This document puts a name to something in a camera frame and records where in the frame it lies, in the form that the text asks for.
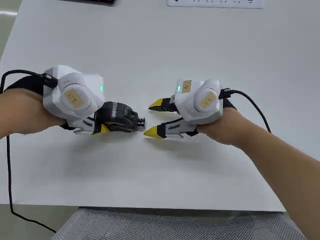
beige label sticker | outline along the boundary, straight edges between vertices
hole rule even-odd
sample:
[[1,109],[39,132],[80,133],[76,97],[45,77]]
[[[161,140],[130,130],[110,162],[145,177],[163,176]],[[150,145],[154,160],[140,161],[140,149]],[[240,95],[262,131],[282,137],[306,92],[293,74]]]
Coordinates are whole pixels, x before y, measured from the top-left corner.
[[85,102],[73,88],[65,92],[64,95],[75,109],[80,108],[85,104]]
[[182,93],[186,94],[186,93],[190,93],[191,91],[191,80],[186,80],[183,82],[182,85]]
[[211,106],[211,104],[216,100],[216,96],[210,91],[204,99],[200,102],[200,106],[204,109],[207,109],[208,107]]

gray floor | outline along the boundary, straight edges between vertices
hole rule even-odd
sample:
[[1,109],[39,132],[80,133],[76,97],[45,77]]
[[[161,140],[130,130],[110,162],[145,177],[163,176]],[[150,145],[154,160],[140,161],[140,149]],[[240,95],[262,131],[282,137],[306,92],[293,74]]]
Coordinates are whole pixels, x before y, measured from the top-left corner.
[[[0,56],[6,46],[15,15],[21,0],[0,1]],[[27,206],[14,207],[23,216],[43,222],[53,229],[59,229],[62,224],[76,211],[71,206]],[[34,223],[26,222],[10,213],[8,205],[0,204],[0,239],[1,240],[46,240],[53,234]]]

black device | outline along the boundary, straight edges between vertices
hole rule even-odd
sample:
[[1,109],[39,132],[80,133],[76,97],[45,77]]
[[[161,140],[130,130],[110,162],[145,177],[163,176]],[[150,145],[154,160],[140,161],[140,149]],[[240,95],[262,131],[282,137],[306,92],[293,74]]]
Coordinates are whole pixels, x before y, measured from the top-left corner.
[[79,2],[79,3],[103,4],[108,6],[112,6],[116,2],[116,0],[67,0],[67,1]]
[[96,111],[94,119],[104,124],[111,132],[136,132],[146,125],[145,118],[139,118],[138,113],[126,104],[107,101]]

power strip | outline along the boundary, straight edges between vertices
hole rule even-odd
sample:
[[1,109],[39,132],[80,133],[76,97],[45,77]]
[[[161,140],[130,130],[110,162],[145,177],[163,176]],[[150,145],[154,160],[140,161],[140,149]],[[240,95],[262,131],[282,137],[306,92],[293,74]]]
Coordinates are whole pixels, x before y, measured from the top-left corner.
[[263,9],[264,0],[166,0],[170,7]]

black cable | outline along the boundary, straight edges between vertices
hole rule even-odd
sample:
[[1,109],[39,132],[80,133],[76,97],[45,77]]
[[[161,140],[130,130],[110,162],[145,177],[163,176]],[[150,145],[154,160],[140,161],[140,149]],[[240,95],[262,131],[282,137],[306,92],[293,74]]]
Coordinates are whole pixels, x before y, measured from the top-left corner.
[[252,103],[252,105],[255,107],[255,109],[259,112],[259,114],[261,115],[263,121],[264,121],[264,124],[265,124],[265,127],[266,129],[268,130],[269,133],[271,133],[271,129],[269,127],[269,124],[268,124],[268,121],[265,117],[265,115],[263,114],[263,112],[260,110],[260,108],[258,107],[258,105],[255,103],[255,101],[252,100],[251,97],[249,97],[247,94],[245,94],[244,92],[242,91],[238,91],[238,90],[232,90],[230,88],[225,88],[225,89],[221,89],[221,92],[220,92],[220,96],[219,96],[219,99],[227,99],[227,98],[230,98],[231,97],[231,94],[240,94],[242,96],[244,96],[246,99],[248,99],[250,101],[250,103]]
[[[27,70],[17,69],[17,70],[8,71],[2,75],[1,84],[0,84],[0,94],[2,94],[4,92],[6,77],[10,74],[28,74],[28,75],[35,76],[35,77],[40,77],[40,78],[42,77],[38,73],[35,73],[32,71],[27,71]],[[57,231],[52,229],[51,227],[48,227],[47,225],[45,225],[39,221],[26,218],[26,217],[16,213],[14,210],[14,204],[13,204],[13,199],[12,199],[12,173],[11,173],[10,136],[9,135],[6,136],[6,159],[7,159],[7,166],[8,166],[8,192],[9,192],[9,204],[10,204],[11,213],[18,218],[21,218],[27,222],[38,224],[41,227],[44,227],[44,228],[50,230],[51,232],[56,233]]]

